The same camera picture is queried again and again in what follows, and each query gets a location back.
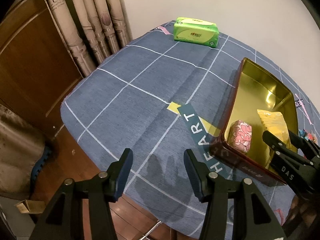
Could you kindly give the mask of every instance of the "yellow snack package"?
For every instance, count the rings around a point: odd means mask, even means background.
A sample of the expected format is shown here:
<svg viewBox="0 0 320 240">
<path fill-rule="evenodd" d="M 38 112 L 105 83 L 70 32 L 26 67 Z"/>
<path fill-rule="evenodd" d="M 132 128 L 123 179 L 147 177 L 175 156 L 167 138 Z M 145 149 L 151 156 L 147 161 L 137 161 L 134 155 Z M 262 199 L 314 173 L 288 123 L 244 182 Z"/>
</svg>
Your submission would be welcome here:
<svg viewBox="0 0 320 240">
<path fill-rule="evenodd" d="M 267 110 L 260 110 L 260 109 L 257 109 L 257 112 L 261 119 L 263 130 L 268 130 L 269 132 L 271 132 L 278 139 L 283 141 L 287 148 L 291 149 L 289 132 L 288 132 L 287 124 L 285 123 L 282 113 L 270 112 Z M 272 168 L 271 167 L 269 168 L 269 165 L 274 155 L 274 151 L 270 150 L 269 155 L 270 157 L 266 165 L 266 168 L 270 170 Z"/>
</svg>

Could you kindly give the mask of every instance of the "wooden door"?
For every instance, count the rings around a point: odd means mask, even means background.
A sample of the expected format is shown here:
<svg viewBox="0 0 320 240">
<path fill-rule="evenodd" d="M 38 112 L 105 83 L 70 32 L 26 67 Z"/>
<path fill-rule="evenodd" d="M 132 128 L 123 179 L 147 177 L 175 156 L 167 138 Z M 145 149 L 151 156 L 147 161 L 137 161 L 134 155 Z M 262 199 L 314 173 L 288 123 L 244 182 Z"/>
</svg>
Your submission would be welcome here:
<svg viewBox="0 0 320 240">
<path fill-rule="evenodd" d="M 0 103 L 52 138 L 60 105 L 82 79 L 44 0 L 21 0 L 0 23 Z"/>
</svg>

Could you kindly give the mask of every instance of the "curtain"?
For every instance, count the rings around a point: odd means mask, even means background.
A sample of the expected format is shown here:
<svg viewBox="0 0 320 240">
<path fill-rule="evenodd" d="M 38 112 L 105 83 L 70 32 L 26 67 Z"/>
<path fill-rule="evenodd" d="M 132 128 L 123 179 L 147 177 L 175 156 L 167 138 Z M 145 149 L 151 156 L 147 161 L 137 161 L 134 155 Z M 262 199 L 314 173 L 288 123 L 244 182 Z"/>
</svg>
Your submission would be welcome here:
<svg viewBox="0 0 320 240">
<path fill-rule="evenodd" d="M 1 196 L 29 196 L 31 171 L 44 152 L 44 141 L 39 130 L 0 105 Z"/>
<path fill-rule="evenodd" d="M 120 0 L 46 0 L 84 76 L 129 42 Z"/>
</svg>

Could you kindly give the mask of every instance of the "green tissue box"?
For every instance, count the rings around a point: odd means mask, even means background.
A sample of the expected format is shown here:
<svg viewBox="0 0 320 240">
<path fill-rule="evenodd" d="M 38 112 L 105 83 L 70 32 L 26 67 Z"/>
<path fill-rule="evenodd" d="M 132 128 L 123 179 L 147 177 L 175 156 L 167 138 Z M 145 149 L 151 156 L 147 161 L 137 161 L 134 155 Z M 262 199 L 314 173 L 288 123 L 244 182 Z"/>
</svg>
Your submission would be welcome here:
<svg viewBox="0 0 320 240">
<path fill-rule="evenodd" d="M 173 38 L 175 41 L 197 43 L 215 48 L 218 44 L 219 30 L 215 23 L 178 17 L 174 24 Z"/>
</svg>

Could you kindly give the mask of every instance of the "yellow paper strip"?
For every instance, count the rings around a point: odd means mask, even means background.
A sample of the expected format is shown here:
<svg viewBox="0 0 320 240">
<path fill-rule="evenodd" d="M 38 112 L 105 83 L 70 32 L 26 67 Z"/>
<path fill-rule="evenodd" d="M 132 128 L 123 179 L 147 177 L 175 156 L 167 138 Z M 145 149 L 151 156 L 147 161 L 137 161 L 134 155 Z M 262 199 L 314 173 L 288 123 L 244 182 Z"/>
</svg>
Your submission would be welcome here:
<svg viewBox="0 0 320 240">
<path fill-rule="evenodd" d="M 168 110 L 170 110 L 171 112 L 174 112 L 175 114 L 179 114 L 178 111 L 178 107 L 180 107 L 181 105 L 175 103 L 175 102 L 171 102 L 169 104 L 169 106 L 167 107 Z M 218 136 L 220 133 L 220 129 L 218 129 L 217 127 L 213 126 L 211 123 L 207 122 L 205 119 L 199 117 L 202 125 L 204 126 L 205 130 L 207 133 L 209 133 L 212 136 Z"/>
</svg>

